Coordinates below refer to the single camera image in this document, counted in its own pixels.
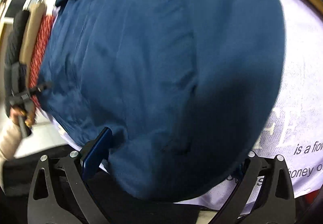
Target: red patterned garment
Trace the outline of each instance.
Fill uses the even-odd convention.
[[[37,85],[40,66],[43,61],[54,19],[55,17],[52,15],[45,15],[42,18],[30,63],[29,88],[35,87]],[[33,96],[32,100],[35,103],[36,107],[40,108],[37,97]]]

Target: navy blue jacket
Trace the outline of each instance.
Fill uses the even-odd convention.
[[[107,170],[140,199],[180,201],[246,157],[278,94],[279,0],[57,0],[39,98],[83,146],[114,136]]]

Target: lavender fabric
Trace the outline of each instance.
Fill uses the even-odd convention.
[[[285,18],[286,52],[280,93],[253,151],[258,156],[285,157],[295,197],[323,184],[323,21],[306,0],[280,0]],[[81,147],[53,120],[61,136]],[[262,184],[258,178],[243,210],[250,212]],[[181,203],[219,210],[234,189],[231,176],[206,194]]]

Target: white floor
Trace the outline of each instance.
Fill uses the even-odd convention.
[[[8,118],[4,112],[4,106],[2,105],[0,106],[0,130],[2,130],[7,120]],[[58,131],[48,119],[38,113],[36,121],[38,124],[33,127],[32,135],[23,139],[17,149],[15,154],[16,158],[66,144],[65,140],[61,138]]]

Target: bolt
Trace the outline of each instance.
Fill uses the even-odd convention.
[[[278,155],[278,156],[277,156],[277,159],[278,159],[279,161],[284,161],[284,157],[283,157],[282,155]]]
[[[40,161],[42,161],[42,162],[44,162],[44,161],[46,161],[47,160],[47,156],[46,155],[43,155],[43,156],[41,156],[40,157]]]
[[[253,151],[250,151],[249,153],[248,153],[248,157],[254,157],[255,156],[255,153],[253,152]]]
[[[69,153],[70,157],[77,157],[79,155],[79,153],[77,151],[72,151],[71,153]]]

